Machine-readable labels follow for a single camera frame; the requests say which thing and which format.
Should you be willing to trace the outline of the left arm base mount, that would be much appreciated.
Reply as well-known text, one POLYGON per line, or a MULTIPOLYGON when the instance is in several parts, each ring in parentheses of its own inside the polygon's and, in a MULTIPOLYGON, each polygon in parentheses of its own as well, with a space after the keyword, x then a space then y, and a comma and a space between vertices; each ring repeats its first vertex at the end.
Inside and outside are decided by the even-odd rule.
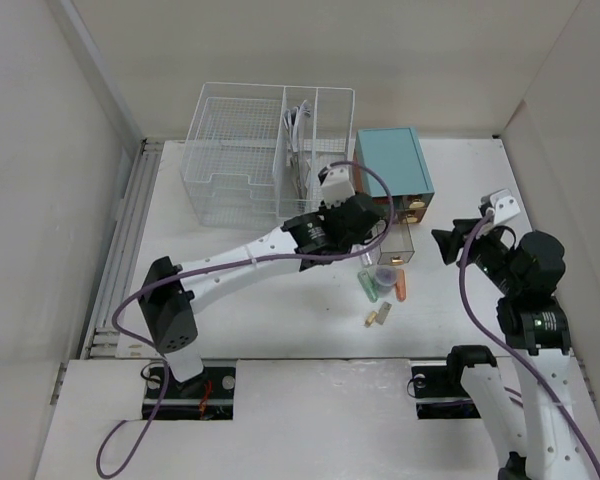
MULTIPOLYGON (((155 419, 160 421, 230 421, 234 415, 236 363, 211 361, 205 364, 202 377, 188 386, 170 376, 164 399, 155 419)), ((161 392, 164 369, 153 361, 143 367, 140 377, 145 382, 141 416, 148 420, 161 392)))

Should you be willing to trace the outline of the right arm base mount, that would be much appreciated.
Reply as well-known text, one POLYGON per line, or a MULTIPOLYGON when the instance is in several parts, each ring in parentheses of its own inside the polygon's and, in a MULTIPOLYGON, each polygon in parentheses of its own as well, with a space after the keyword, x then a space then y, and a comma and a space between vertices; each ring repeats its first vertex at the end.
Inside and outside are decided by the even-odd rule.
POLYGON ((483 345, 454 346, 445 359, 416 361, 411 364, 407 391, 415 400, 419 420, 478 419, 480 414, 461 385, 465 369, 492 364, 490 350, 483 345))

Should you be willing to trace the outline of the clear blue spray bottle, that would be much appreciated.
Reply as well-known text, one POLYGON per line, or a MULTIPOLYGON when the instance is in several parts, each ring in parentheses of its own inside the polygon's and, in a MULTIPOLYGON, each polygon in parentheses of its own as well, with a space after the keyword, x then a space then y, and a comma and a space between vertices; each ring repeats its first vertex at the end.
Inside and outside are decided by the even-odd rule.
POLYGON ((365 253, 359 256, 360 262, 364 268, 370 268, 377 264, 378 258, 380 255, 380 251, 378 247, 374 247, 371 249, 376 243, 375 240, 371 239, 369 241, 364 242, 361 245, 357 245, 357 250, 362 251, 365 250, 365 253))

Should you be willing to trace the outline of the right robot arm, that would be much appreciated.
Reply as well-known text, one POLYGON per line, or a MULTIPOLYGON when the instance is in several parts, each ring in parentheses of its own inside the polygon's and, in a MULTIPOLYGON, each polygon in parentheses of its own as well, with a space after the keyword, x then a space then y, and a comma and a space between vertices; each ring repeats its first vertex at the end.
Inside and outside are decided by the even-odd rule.
POLYGON ((572 342, 555 290, 566 271, 564 247, 552 235, 531 231, 507 246, 505 227, 489 219, 457 220, 431 234, 445 264, 459 268, 459 292, 471 322, 505 350, 515 367, 519 396, 504 385, 498 361, 485 345, 451 349, 445 386, 467 393, 489 434, 500 479, 600 479, 600 460, 577 425, 569 387, 572 342), (500 335, 476 316, 466 271, 475 265, 498 288, 500 335))

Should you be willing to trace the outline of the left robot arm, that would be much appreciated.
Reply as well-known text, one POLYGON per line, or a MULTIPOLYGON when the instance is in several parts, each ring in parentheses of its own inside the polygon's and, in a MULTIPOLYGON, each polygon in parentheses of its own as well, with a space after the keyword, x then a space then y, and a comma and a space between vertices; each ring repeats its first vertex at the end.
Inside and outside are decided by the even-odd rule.
POLYGON ((138 304, 156 352, 165 359, 169 384, 181 396, 203 387, 205 367, 195 345, 195 316, 216 301, 274 276, 295 274, 353 256, 353 247, 371 241, 378 223, 391 223, 393 209, 356 193, 338 206, 285 221, 243 246, 190 264, 168 256, 155 260, 138 304))

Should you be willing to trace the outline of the clear plastic drawer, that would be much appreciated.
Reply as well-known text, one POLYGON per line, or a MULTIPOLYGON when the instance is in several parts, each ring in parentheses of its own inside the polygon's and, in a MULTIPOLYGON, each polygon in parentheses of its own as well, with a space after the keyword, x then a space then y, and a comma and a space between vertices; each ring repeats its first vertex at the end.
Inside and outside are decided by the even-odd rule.
POLYGON ((409 263, 415 253, 407 224, 394 224, 378 247, 379 265, 399 266, 409 263))

